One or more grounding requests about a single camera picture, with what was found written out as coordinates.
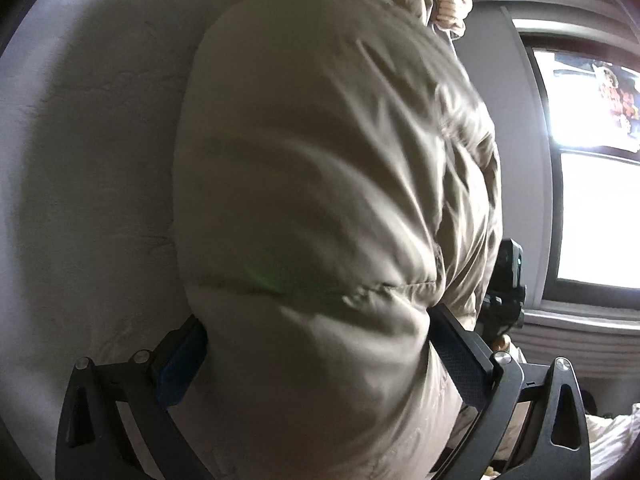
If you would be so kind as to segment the beige puffer jacket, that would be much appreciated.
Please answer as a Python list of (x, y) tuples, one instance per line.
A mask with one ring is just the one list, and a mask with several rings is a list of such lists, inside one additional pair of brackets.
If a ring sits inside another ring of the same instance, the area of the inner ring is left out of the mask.
[(241, 479), (422, 479), (461, 400), (430, 338), (472, 328), (502, 237), (488, 110), (432, 0), (212, 0), (174, 226)]

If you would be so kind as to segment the window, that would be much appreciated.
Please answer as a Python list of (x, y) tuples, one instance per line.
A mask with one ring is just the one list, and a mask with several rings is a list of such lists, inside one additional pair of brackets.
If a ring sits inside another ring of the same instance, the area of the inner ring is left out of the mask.
[(639, 309), (639, 45), (517, 18), (544, 114), (551, 240), (544, 301)]

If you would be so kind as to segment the lavender embossed bedspread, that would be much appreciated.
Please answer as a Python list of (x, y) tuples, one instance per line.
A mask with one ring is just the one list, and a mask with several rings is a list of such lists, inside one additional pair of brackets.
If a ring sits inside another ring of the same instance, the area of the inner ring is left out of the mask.
[(54, 475), (75, 362), (182, 324), (171, 165), (209, 0), (36, 0), (1, 58), (1, 415)]

